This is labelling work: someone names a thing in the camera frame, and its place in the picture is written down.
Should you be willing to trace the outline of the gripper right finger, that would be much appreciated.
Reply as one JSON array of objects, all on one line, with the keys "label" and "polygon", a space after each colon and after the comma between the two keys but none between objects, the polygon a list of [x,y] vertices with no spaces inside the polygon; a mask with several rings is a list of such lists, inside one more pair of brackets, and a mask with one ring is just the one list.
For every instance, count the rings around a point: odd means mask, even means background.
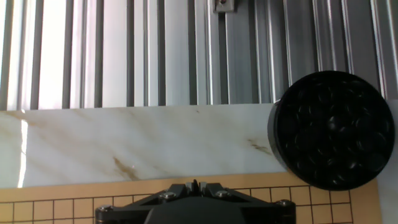
[{"label": "gripper right finger", "polygon": [[290,200],[266,202],[219,183],[200,182],[198,190],[205,200],[200,214],[215,223],[295,223],[295,203]]}]

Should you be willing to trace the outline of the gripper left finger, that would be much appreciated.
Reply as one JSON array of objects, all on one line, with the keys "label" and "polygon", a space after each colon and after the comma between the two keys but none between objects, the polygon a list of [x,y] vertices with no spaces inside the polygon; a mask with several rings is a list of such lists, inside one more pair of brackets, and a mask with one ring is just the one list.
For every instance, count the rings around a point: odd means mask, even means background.
[{"label": "gripper left finger", "polygon": [[95,224],[145,223],[154,208],[189,196],[192,196],[191,182],[172,184],[166,190],[123,207],[99,206],[95,209]]}]

